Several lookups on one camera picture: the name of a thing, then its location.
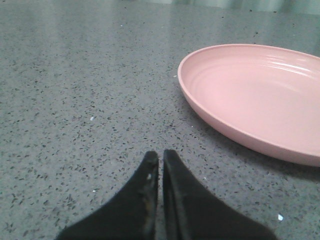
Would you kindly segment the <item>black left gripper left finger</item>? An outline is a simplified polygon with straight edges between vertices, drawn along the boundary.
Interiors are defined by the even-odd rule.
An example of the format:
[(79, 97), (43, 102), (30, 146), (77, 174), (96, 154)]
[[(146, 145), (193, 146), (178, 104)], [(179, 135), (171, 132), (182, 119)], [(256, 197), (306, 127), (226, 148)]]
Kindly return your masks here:
[(106, 204), (65, 228), (59, 240), (153, 240), (158, 204), (159, 158), (146, 152), (123, 188)]

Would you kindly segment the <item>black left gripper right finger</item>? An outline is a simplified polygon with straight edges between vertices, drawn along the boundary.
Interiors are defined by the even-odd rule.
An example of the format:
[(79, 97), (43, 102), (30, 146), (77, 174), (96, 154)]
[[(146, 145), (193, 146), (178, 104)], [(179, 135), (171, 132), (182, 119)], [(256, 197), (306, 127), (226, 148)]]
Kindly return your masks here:
[(174, 150), (163, 155), (163, 203), (169, 240), (275, 240), (267, 227), (210, 193)]

